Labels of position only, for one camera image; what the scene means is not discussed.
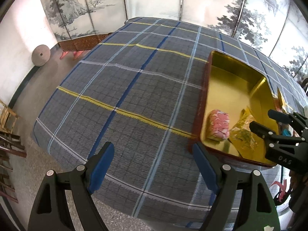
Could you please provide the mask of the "yellow leaf-print snack bag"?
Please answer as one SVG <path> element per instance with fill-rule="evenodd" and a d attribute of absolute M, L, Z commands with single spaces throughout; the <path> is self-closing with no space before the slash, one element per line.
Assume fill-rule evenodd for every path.
<path fill-rule="evenodd" d="M 241 111 L 240 119 L 230 129 L 229 141 L 242 158 L 255 160 L 262 150 L 258 136 L 251 132 L 249 125 L 255 121 L 249 107 Z"/>

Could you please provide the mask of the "yellow snack bag white stripe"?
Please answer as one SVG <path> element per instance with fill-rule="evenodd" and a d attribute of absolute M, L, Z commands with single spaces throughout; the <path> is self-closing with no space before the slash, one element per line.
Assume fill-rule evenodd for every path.
<path fill-rule="evenodd" d="M 287 104 L 279 88 L 277 88 L 277 94 L 274 95 L 273 98 L 274 98 L 275 108 L 277 111 L 286 114 L 293 112 L 293 108 Z"/>

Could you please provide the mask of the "light blue snack packet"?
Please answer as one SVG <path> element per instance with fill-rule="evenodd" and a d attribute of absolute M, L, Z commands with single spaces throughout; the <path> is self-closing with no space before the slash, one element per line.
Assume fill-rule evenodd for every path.
<path fill-rule="evenodd" d="M 291 134 L 291 132 L 288 129 L 284 129 L 282 131 L 282 135 L 286 136 L 286 137 L 292 137 L 292 134 Z"/>

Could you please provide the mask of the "pink white wrapped candy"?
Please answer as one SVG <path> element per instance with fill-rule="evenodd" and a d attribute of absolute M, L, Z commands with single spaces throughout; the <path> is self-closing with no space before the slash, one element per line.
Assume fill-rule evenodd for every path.
<path fill-rule="evenodd" d="M 229 114 L 221 110 L 212 110 L 208 116 L 206 137 L 215 141 L 227 140 L 229 137 Z"/>

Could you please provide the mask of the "red gold toffee tin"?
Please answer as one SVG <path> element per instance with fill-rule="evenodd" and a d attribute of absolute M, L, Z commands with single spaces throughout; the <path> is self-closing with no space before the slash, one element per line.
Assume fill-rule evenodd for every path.
<path fill-rule="evenodd" d="M 245 126 L 246 142 L 239 140 L 240 148 L 230 139 L 216 141 L 207 137 L 209 114 L 220 110 L 229 116 L 229 127 L 239 123 L 244 113 L 253 120 L 278 132 L 277 123 L 269 119 L 267 112 L 274 109 L 274 97 L 265 76 L 244 62 L 224 54 L 211 51 L 202 76 L 201 91 L 192 133 L 206 149 L 220 159 L 233 161 L 240 166 L 272 168 L 276 163 L 265 158 L 264 142 Z"/>

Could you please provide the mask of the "bamboo wooden rack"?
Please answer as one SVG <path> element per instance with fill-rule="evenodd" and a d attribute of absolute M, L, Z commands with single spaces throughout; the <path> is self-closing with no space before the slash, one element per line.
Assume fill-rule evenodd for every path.
<path fill-rule="evenodd" d="M 10 155 L 26 158 L 27 153 L 21 143 L 21 137 L 14 134 L 14 128 L 19 116 L 1 101 L 1 197 L 18 203 L 15 188 L 11 183 L 9 173 L 13 171 Z"/>

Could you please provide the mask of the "grey plaid tablecloth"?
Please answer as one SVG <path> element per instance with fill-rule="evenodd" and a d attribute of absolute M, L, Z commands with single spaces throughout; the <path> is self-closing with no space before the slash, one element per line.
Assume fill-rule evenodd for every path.
<path fill-rule="evenodd" d="M 136 218 L 199 226 L 211 192 L 187 146 L 213 50 L 264 74 L 290 110 L 307 105 L 300 85 L 247 44 L 190 23 L 139 17 L 95 46 L 56 88 L 35 120 L 35 142 L 67 170 L 112 142 L 97 199 Z"/>

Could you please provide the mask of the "painted folding screen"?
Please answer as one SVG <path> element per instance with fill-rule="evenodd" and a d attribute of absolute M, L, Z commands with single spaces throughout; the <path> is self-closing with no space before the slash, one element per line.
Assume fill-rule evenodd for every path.
<path fill-rule="evenodd" d="M 298 81 L 307 76 L 307 20 L 293 0 L 41 0 L 58 41 L 107 34 L 134 17 L 181 20 L 261 51 Z"/>

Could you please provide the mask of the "woven rattan bench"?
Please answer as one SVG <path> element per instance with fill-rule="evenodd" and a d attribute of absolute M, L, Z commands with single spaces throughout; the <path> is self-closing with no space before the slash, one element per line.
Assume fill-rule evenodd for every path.
<path fill-rule="evenodd" d="M 77 59 L 84 51 L 93 49 L 111 34 L 110 32 L 108 34 L 87 35 L 72 40 L 60 41 L 58 44 L 63 51 L 60 59 L 63 59 L 69 52 L 73 52 L 73 59 Z"/>

